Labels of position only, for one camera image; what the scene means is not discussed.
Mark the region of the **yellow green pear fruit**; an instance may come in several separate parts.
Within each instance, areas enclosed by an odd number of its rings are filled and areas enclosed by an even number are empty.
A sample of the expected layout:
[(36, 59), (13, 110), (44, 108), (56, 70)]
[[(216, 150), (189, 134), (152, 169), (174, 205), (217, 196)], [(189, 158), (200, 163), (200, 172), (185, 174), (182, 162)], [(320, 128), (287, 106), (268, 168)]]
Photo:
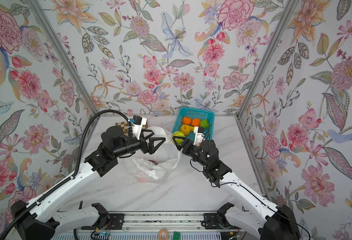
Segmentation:
[(174, 145), (181, 145), (185, 138), (186, 136), (184, 136), (180, 131), (174, 132), (171, 135), (171, 141)]

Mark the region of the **white plastic bag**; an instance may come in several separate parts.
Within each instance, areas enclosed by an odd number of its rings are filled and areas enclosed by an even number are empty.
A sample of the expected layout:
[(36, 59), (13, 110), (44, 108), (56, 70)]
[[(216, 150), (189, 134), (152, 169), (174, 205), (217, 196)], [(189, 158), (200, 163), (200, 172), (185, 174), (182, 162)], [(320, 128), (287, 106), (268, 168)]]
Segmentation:
[[(134, 175), (139, 182), (161, 184), (177, 167), (182, 158), (182, 153), (172, 143), (171, 132), (155, 126), (148, 129), (153, 130), (155, 137), (166, 138), (165, 143), (152, 155), (139, 151), (125, 161), (125, 166), (127, 171)], [(156, 161), (159, 165), (156, 166), (149, 161)]]

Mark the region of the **yellow apple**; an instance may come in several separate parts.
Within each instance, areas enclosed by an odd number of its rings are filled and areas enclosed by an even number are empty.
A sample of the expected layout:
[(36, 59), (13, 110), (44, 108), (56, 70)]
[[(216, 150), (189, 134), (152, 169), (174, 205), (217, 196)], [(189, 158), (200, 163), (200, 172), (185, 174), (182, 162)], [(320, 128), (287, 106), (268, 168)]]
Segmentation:
[(189, 125), (182, 125), (180, 132), (182, 132), (184, 136), (188, 136), (191, 132), (191, 127)]

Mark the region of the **orange fruit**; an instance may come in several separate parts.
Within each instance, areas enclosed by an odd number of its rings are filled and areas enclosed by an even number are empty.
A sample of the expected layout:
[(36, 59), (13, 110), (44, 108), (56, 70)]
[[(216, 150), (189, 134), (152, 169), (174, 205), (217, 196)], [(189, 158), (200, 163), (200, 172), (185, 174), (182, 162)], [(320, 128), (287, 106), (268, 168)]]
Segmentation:
[(194, 127), (199, 127), (200, 123), (201, 123), (201, 120), (195, 118), (195, 119), (192, 119), (191, 125), (194, 126)]
[(192, 124), (192, 119), (189, 117), (183, 117), (182, 118), (182, 124), (183, 125), (191, 125)]

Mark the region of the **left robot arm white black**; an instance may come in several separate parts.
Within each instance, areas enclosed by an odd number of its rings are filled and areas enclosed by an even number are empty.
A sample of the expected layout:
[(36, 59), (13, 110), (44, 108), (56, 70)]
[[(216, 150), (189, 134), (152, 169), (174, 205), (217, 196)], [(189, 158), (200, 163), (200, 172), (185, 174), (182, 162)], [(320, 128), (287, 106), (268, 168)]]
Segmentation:
[(106, 175), (118, 164), (118, 159), (141, 151), (154, 154), (166, 142), (155, 137), (152, 130), (137, 129), (131, 137), (119, 126), (107, 129), (101, 135), (102, 142), (79, 165), (79, 169), (46, 191), (42, 196), (28, 202), (19, 200), (11, 206), (15, 228), (23, 240), (49, 240), (60, 233), (80, 227), (102, 228), (111, 220), (108, 211), (100, 203), (83, 209), (61, 213), (59, 209), (79, 191)]

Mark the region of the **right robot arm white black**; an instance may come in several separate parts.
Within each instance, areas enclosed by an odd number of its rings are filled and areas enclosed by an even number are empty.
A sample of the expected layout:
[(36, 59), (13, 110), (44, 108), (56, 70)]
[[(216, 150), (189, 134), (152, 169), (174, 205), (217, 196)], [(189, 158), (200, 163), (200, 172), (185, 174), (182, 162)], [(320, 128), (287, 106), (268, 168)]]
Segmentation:
[(238, 227), (260, 240), (299, 240), (300, 225), (293, 211), (278, 206), (246, 185), (219, 157), (213, 140), (194, 144), (191, 140), (174, 136), (172, 141), (178, 151), (203, 166), (203, 175), (212, 187), (219, 188), (235, 198), (233, 204), (220, 212), (230, 226)]

